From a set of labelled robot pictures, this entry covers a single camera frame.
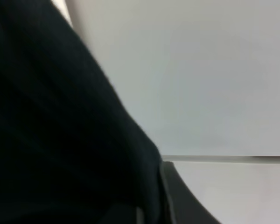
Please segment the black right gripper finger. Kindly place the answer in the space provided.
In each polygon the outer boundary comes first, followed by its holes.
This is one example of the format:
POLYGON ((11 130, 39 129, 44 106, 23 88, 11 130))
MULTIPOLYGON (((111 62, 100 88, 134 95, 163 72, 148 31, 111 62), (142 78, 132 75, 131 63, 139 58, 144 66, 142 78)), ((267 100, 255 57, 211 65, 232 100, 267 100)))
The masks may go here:
POLYGON ((219 221, 189 190, 174 163, 160 165, 163 186, 163 222, 165 224, 218 224, 219 221))

